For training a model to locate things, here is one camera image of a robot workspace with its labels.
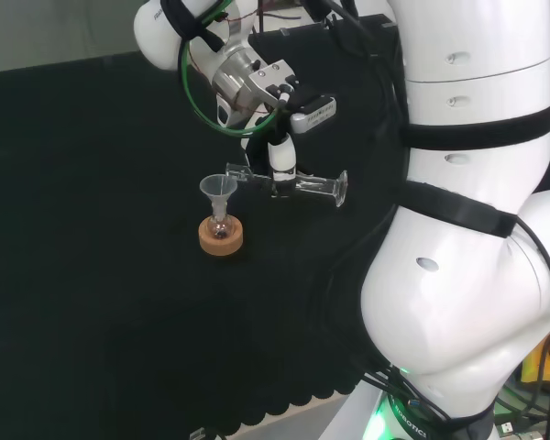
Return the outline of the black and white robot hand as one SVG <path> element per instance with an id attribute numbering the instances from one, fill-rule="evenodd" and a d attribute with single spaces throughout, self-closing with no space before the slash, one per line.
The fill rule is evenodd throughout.
<path id="1" fill-rule="evenodd" d="M 297 181 L 296 149 L 290 134 L 290 116 L 284 93 L 275 105 L 235 108 L 216 97 L 217 122 L 222 129 L 236 131 L 244 150 L 246 169 L 239 171 L 241 181 L 255 182 L 271 190 L 274 197 L 288 197 Z"/>

